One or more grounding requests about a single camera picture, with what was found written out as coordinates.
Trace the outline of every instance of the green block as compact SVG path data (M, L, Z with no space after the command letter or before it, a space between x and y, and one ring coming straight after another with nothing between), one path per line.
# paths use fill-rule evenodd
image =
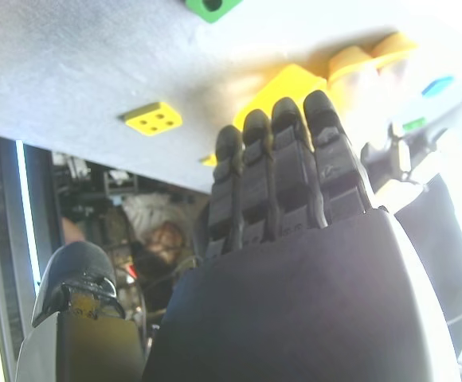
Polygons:
M403 130L406 133L409 133L410 131L414 131L414 130L420 129L421 127L424 127L425 124L426 124L426 120L424 117L422 117L419 119L415 119L412 122L405 123L403 125Z
M186 0L186 6L207 22L216 22L240 2L241 0Z

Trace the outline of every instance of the yellow box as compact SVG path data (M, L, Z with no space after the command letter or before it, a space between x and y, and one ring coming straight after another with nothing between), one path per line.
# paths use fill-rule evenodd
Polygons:
M181 115L164 102L152 103L130 111L124 119L129 127L148 136L163 133L183 124Z
M247 114L261 109L266 115L272 115L273 106L279 99L289 97L303 110L303 101L315 90L327 90L327 81L315 76L299 65L290 64L262 88L256 97L235 116L233 123L239 130L244 129Z

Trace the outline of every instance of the robotic hand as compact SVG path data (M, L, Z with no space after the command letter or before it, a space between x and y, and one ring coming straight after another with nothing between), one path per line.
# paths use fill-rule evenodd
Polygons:
M219 134L195 240L203 262L176 286L144 381L460 380L424 268L399 223L374 208L329 99L314 92L304 111L308 128L282 99L271 122L253 111L243 134ZM18 382L138 380L110 265L74 245L44 275ZM81 251L84 270L70 255ZM33 378L32 362L48 370Z

